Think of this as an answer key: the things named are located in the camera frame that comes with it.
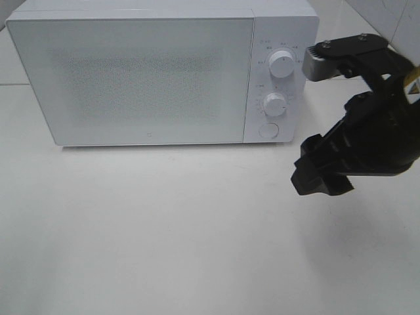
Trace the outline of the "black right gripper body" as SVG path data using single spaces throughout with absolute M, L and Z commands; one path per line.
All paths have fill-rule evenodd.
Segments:
M 357 94 L 343 118 L 343 173 L 394 176 L 419 158 L 419 71 L 384 81 L 381 91 Z

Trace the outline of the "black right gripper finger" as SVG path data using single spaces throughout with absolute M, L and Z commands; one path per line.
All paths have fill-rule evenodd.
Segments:
M 339 154 L 302 154 L 295 162 L 291 182 L 298 195 L 339 196 L 354 189 L 348 176 L 361 171 L 356 160 Z
M 350 134 L 358 127 L 356 120 L 342 118 L 324 136 L 316 134 L 301 144 L 300 164 L 357 164 L 358 157 Z

